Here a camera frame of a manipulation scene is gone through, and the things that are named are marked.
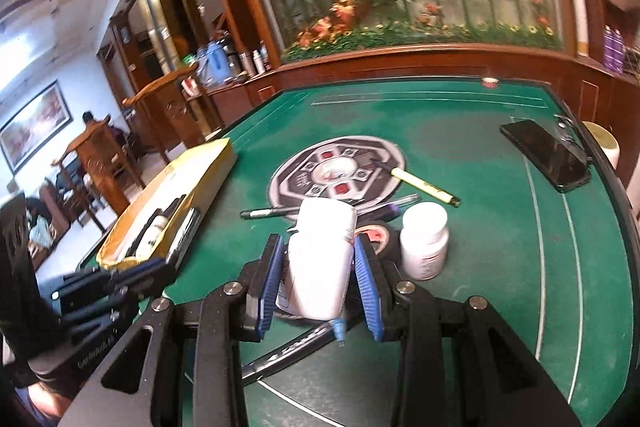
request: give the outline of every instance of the yellow highlighter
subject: yellow highlighter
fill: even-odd
[[[413,174],[409,174],[407,171],[403,171],[399,167],[390,167],[378,160],[371,160],[373,165],[376,167],[380,167],[381,169],[385,169],[385,171],[389,172],[394,178],[398,178],[402,180],[404,183],[408,183],[412,187],[418,188],[422,192],[426,192],[428,195],[436,198],[442,203],[450,204],[451,206],[458,207],[460,206],[460,198],[449,194],[448,192],[442,190],[441,188],[437,188],[435,185],[431,185],[424,180],[418,178],[418,176],[414,176]]]

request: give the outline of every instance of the blue thermos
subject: blue thermos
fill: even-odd
[[[225,51],[217,42],[210,42],[207,47],[206,71],[207,84],[222,85],[232,76]]]

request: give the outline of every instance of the wooden chair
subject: wooden chair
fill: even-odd
[[[52,165],[60,167],[67,181],[72,186],[77,187],[78,184],[71,180],[71,176],[66,172],[63,165],[65,158],[72,152],[76,152],[84,171],[91,176],[95,188],[104,196],[113,211],[120,215],[129,206],[129,200],[115,178],[118,170],[126,171],[141,188],[145,188],[146,185],[129,162],[125,152],[116,142],[113,134],[111,134],[109,129],[110,120],[111,118],[107,116],[102,121],[87,124],[87,128],[71,141],[60,159],[55,160]],[[82,207],[94,220],[94,223],[98,225],[98,220],[88,204],[89,197],[86,188],[82,186],[77,187],[77,189],[78,203],[82,204]],[[98,227],[104,232],[102,225],[98,225]]]
[[[194,62],[191,66],[181,68],[177,71],[172,71],[171,73],[154,80],[152,83],[147,84],[134,97],[126,98],[122,101],[125,107],[134,107],[144,115],[145,120],[148,122],[149,129],[154,130],[156,146],[158,147],[160,155],[165,163],[169,163],[169,158],[167,158],[158,133],[156,133],[154,129],[153,121],[146,113],[144,105],[140,102],[149,96],[156,97],[156,99],[160,100],[162,103],[165,114],[169,117],[169,121],[174,126],[176,133],[185,146],[187,148],[191,148],[201,145],[205,141],[204,136],[202,135],[195,117],[182,96],[182,90],[178,87],[182,79],[187,76],[195,76],[197,69],[198,63]],[[207,110],[217,114],[217,111],[209,97],[206,96],[204,98],[206,98],[208,102],[206,102]]]

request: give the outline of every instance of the purple bottle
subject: purple bottle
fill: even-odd
[[[611,28],[604,29],[604,67],[609,71],[615,71],[616,43]]]
[[[620,30],[616,30],[613,38],[615,42],[614,48],[616,51],[614,62],[616,73],[622,74],[625,66],[625,40],[622,38]]]

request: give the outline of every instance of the white line marking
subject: white line marking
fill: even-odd
[[[500,105],[517,105],[518,107],[536,107],[546,109],[546,105],[529,105],[527,103],[497,102],[495,100],[468,100],[466,98],[361,98],[359,100],[333,100],[331,102],[311,102],[311,105],[330,105],[332,103],[354,103],[354,102],[405,102],[408,100],[420,100],[422,102],[480,102],[498,103]]]
[[[293,407],[297,407],[301,411],[304,411],[304,412],[310,414],[311,416],[313,416],[315,418],[318,418],[319,420],[322,420],[325,423],[328,423],[329,425],[333,425],[334,427],[344,427],[344,425],[342,425],[341,423],[334,422],[333,420],[329,420],[325,416],[322,416],[321,414],[318,414],[316,411],[312,411],[311,409],[308,409],[304,405],[302,405],[302,404],[300,404],[300,403],[298,403],[296,401],[293,401],[286,394],[282,394],[280,391],[276,391],[273,387],[271,387],[267,383],[264,383],[262,380],[258,380],[257,382],[261,386],[263,386],[265,389],[267,389],[268,391],[271,391],[274,395],[279,396],[285,402],[290,403]]]
[[[364,96],[366,94],[480,94],[487,96],[504,96],[511,98],[526,98],[527,100],[539,100],[540,102],[544,102],[542,98],[537,98],[535,96],[522,96],[521,94],[494,94],[488,92],[477,92],[477,91],[384,91],[384,92],[350,92],[345,94],[328,94],[325,98],[329,98],[331,96]]]
[[[298,97],[296,98],[293,103],[287,107],[281,114],[286,113],[289,109],[291,109],[294,105],[296,105],[298,102],[302,102],[302,100],[305,100],[305,98],[307,98],[309,95],[308,94],[303,94],[302,97]],[[252,130],[254,130],[256,127],[258,127],[259,124],[261,124],[263,121],[267,120],[267,118],[269,118],[270,116],[273,116],[274,114],[278,113],[283,107],[284,107],[284,103],[279,105],[277,108],[275,108],[273,111],[271,111],[269,114],[265,115],[261,120],[257,121],[256,123],[252,124],[251,127],[249,127],[249,129],[247,129],[246,131],[244,131],[244,133],[242,133],[240,136],[238,136],[238,138],[236,138],[235,140],[233,140],[231,142],[232,145],[236,145],[238,143],[238,140],[241,139],[245,134],[251,132]],[[242,145],[237,146],[236,150],[238,150],[240,147],[246,145],[248,143],[244,142]]]
[[[571,234],[571,240],[574,244],[575,270],[578,276],[578,312],[580,314],[580,323],[578,325],[578,349],[575,353],[574,378],[571,382],[571,388],[569,389],[569,396],[566,399],[567,403],[571,403],[571,399],[574,396],[575,381],[578,378],[580,354],[582,353],[582,328],[584,327],[584,296],[582,294],[582,270],[580,269],[580,253],[578,252],[578,241],[575,238],[574,220],[571,217],[571,211],[569,210],[569,203],[566,201],[566,196],[564,194],[562,195],[562,203],[564,203],[564,211],[566,212],[566,219],[569,221],[569,233]]]
[[[531,177],[531,169],[529,168],[529,160],[523,154],[524,168],[527,171],[527,179],[529,179],[529,188],[531,190],[531,198],[533,199],[533,212],[536,216],[536,226],[538,227],[538,249],[540,251],[540,320],[538,322],[538,339],[536,341],[536,360],[540,361],[540,352],[542,351],[542,337],[545,334],[545,317],[546,317],[546,266],[545,266],[545,243],[542,237],[542,224],[540,223],[540,209],[538,207],[538,195],[533,185]]]

